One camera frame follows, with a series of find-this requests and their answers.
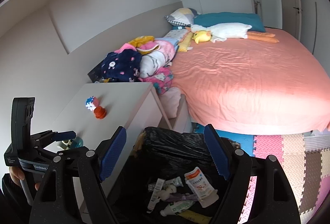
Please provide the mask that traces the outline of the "left black sleeve forearm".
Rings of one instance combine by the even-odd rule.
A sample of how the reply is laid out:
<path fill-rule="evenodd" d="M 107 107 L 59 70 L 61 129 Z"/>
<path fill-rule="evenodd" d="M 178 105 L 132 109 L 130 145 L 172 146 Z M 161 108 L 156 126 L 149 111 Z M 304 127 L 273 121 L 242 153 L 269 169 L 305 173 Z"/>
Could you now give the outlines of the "left black sleeve forearm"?
<path fill-rule="evenodd" d="M 3 176 L 1 186 L 0 223 L 29 223 L 32 207 L 23 189 L 12 181 L 9 173 Z"/>

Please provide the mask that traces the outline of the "person's left hand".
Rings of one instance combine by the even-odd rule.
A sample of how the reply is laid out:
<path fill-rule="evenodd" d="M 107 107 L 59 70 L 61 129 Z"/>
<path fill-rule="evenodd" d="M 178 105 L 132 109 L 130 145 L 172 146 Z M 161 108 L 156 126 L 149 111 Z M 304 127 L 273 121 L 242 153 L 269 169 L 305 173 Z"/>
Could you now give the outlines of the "person's left hand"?
<path fill-rule="evenodd" d="M 19 187 L 22 187 L 21 181 L 25 180 L 23 171 L 19 167 L 9 167 L 9 174 L 12 181 Z"/>

